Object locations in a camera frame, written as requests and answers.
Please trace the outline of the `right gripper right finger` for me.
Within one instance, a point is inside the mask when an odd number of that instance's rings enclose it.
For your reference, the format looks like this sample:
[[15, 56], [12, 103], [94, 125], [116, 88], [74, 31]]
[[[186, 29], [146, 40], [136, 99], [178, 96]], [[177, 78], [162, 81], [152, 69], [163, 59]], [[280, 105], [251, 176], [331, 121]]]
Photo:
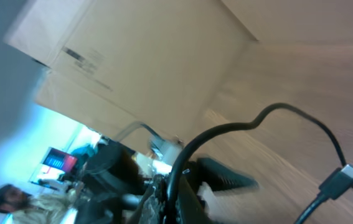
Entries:
[[179, 183], [176, 214], [178, 224], [213, 224], [185, 177]]

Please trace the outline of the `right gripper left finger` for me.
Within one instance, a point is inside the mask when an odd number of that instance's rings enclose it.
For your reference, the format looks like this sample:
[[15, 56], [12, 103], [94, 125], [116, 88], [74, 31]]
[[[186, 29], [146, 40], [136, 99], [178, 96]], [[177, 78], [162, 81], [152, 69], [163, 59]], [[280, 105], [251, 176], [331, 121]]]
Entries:
[[166, 206], [166, 176], [155, 175], [127, 224], [162, 224]]

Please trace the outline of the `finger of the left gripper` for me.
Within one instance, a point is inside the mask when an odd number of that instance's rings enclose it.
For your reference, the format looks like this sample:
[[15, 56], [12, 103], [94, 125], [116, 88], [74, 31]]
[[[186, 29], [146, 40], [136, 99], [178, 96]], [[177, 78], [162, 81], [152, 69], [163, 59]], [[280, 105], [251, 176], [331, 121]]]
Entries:
[[235, 172], [210, 157], [198, 158], [196, 163], [200, 181], [208, 184], [212, 191], [258, 187], [258, 182], [254, 178]]

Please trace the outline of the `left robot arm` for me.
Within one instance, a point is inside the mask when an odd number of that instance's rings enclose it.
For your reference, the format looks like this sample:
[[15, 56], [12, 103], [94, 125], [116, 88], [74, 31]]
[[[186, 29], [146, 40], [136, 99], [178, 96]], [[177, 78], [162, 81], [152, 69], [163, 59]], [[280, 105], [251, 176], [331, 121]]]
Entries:
[[120, 143], [99, 147], [87, 160], [82, 182], [90, 195], [77, 202], [75, 223], [212, 223], [199, 196], [202, 184], [214, 192], [255, 189], [258, 183], [210, 157], [189, 161], [179, 182], [173, 210], [166, 205], [167, 175], [144, 178]]

